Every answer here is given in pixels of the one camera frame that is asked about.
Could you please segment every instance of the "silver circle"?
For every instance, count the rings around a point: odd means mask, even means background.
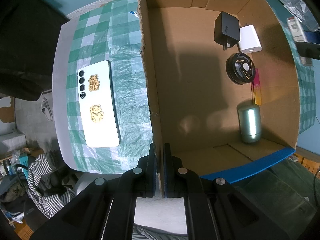
[[[178,172],[180,173],[180,174],[186,174],[187,172],[188,172],[188,170],[186,169],[186,168],[179,168],[178,169]]]
[[[245,71],[248,71],[249,70],[249,65],[247,63],[243,63],[243,68]]]
[[[102,185],[104,183],[104,178],[97,178],[94,182],[96,185]]]
[[[139,167],[137,167],[137,168],[134,168],[134,169],[132,170],[132,172],[135,173],[135,174],[140,174],[140,173],[142,172],[142,169],[139,168]]]
[[[225,184],[226,180],[224,178],[216,178],[216,183],[219,185]]]

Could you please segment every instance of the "smartphone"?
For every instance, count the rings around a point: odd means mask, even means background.
[[[80,113],[88,147],[116,147],[120,144],[113,97],[111,64],[104,60],[78,70]]]

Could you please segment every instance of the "black round cooling fan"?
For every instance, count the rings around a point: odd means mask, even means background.
[[[256,75],[252,60],[242,52],[238,52],[228,58],[226,70],[229,78],[239,85],[252,82]]]

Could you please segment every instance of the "white power adapter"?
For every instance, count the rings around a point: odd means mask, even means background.
[[[240,28],[239,49],[243,53],[252,53],[262,50],[258,35],[253,25]]]

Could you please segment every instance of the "gold sticker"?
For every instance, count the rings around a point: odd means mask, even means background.
[[[104,114],[100,105],[97,105],[97,106],[92,105],[90,107],[90,113],[91,113],[91,120],[93,122],[100,122],[104,117]]]
[[[96,91],[99,90],[100,87],[100,81],[98,80],[98,75],[92,75],[89,78],[89,91]]]

